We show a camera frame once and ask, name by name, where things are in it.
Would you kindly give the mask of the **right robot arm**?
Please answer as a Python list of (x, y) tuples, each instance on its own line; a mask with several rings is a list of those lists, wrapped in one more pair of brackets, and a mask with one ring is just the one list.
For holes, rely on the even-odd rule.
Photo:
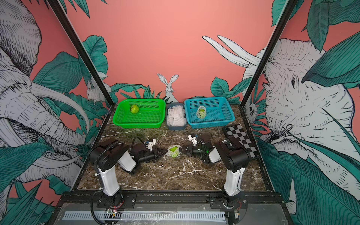
[(226, 181), (223, 187), (223, 205), (227, 209), (241, 209), (245, 205), (237, 195), (241, 192), (241, 180), (243, 173), (251, 160), (250, 153), (240, 143), (239, 138), (228, 137), (224, 141), (211, 143), (208, 135), (189, 135), (191, 141), (182, 150), (189, 156), (198, 156), (203, 163), (223, 162), (226, 167)]

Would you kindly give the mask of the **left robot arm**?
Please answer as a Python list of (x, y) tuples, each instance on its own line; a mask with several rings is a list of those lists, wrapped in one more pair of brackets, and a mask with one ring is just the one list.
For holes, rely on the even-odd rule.
[(142, 163), (157, 162), (167, 153), (167, 149), (158, 147), (157, 141), (142, 141), (133, 138), (131, 145), (115, 138), (98, 143), (89, 153), (89, 160), (95, 169), (95, 176), (101, 185), (101, 197), (98, 208), (117, 210), (125, 202), (116, 176), (116, 166), (135, 174)]

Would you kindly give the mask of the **white foam net sleeve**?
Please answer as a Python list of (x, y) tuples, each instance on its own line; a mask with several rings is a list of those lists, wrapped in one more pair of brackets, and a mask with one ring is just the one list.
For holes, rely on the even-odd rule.
[(180, 145), (170, 145), (167, 149), (166, 156), (176, 158), (181, 155), (180, 149), (182, 147)]
[(206, 117), (206, 107), (204, 107), (204, 106), (198, 107), (196, 116), (199, 119), (204, 119)]

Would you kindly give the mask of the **custard apple with dark spots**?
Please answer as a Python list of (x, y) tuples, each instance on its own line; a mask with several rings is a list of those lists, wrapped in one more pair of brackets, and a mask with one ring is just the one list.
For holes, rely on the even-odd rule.
[(205, 110), (199, 109), (199, 110), (197, 111), (197, 117), (198, 117), (198, 118), (203, 119), (203, 118), (205, 118), (205, 116), (206, 116), (206, 111), (205, 111)]

